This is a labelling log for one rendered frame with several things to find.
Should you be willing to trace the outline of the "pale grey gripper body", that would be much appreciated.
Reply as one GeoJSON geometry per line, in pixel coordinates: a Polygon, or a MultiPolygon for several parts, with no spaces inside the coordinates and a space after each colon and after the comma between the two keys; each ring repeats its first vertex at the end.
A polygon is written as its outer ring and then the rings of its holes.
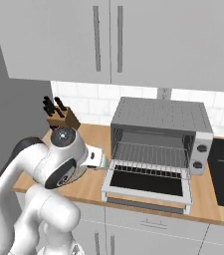
{"type": "Polygon", "coordinates": [[[105,155],[102,156],[101,162],[96,166],[96,169],[107,169],[110,166],[110,162],[105,155]]]}

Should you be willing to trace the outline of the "toaster oven glass door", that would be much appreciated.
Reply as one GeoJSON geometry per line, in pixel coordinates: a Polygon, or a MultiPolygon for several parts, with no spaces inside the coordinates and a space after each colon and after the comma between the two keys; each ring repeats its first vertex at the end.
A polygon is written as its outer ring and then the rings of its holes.
{"type": "Polygon", "coordinates": [[[187,168],[113,159],[101,187],[102,202],[131,204],[181,214],[192,206],[187,168]]]}

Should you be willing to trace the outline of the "silver toaster oven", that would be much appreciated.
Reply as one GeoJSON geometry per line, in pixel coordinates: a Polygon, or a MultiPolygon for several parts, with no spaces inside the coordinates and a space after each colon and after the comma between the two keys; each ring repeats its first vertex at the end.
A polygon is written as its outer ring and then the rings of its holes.
{"type": "Polygon", "coordinates": [[[191,179],[204,172],[213,137],[202,103],[123,97],[111,122],[111,153],[118,141],[183,148],[191,179]],[[197,150],[200,144],[206,152],[197,150]],[[195,161],[202,168],[195,168],[195,161]]]}

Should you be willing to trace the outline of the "grey base cupboard door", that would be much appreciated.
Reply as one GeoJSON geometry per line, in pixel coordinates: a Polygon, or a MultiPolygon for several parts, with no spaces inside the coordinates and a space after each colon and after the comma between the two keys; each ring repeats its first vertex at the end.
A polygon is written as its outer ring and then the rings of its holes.
{"type": "Polygon", "coordinates": [[[100,255],[107,255],[106,230],[103,223],[81,220],[73,231],[73,235],[76,241],[82,246],[85,255],[97,255],[95,232],[99,232],[100,255]]]}
{"type": "Polygon", "coordinates": [[[109,255],[112,235],[114,255],[199,255],[202,246],[197,240],[108,225],[109,255]]]}
{"type": "Polygon", "coordinates": [[[199,255],[224,255],[224,226],[208,227],[199,255]]]}

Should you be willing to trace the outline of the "grey drawer front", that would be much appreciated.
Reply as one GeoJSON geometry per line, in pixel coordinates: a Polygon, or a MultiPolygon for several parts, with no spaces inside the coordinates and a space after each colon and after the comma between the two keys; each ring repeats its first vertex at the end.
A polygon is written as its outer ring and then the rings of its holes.
{"type": "Polygon", "coordinates": [[[87,204],[75,201],[75,204],[81,210],[81,218],[87,221],[94,221],[98,223],[105,222],[105,209],[102,206],[87,204]]]}
{"type": "Polygon", "coordinates": [[[208,227],[207,223],[195,222],[173,217],[164,217],[160,215],[140,213],[110,207],[106,208],[106,222],[107,224],[114,226],[167,234],[193,240],[202,240],[208,227]],[[146,219],[149,222],[162,221],[163,224],[168,225],[168,228],[158,229],[140,225],[140,221],[145,221],[146,219]]]}

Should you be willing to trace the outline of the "wooden knife block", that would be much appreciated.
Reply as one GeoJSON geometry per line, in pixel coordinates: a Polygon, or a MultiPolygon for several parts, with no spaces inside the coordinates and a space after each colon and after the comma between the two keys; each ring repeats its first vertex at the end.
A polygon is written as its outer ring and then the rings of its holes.
{"type": "Polygon", "coordinates": [[[78,129],[81,125],[73,111],[67,107],[65,111],[57,109],[51,116],[47,116],[47,122],[51,127],[78,129]]]}

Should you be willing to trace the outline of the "dark grey tall cabinet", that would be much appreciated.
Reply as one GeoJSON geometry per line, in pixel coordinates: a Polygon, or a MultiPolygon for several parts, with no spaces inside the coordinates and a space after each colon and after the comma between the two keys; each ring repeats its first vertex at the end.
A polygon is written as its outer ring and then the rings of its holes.
{"type": "Polygon", "coordinates": [[[43,97],[51,94],[46,81],[9,78],[0,48],[0,172],[17,142],[47,131],[43,97]]]}

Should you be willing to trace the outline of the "grey wall socket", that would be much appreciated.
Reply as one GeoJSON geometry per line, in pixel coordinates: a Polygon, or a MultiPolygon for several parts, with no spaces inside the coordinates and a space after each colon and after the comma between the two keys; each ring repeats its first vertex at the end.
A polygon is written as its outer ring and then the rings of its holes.
{"type": "Polygon", "coordinates": [[[170,100],[172,89],[158,88],[157,97],[160,100],[170,100]]]}

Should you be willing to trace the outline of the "grey wall cupboard door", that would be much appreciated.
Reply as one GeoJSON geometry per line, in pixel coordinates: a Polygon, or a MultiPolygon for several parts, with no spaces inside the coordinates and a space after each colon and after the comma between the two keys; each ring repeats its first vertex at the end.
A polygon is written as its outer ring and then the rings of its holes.
{"type": "Polygon", "coordinates": [[[224,0],[111,0],[110,14],[114,84],[224,92],[224,0]]]}
{"type": "Polygon", "coordinates": [[[108,84],[110,0],[0,0],[0,46],[11,79],[108,84]],[[93,6],[99,6],[100,72],[93,6]]]}

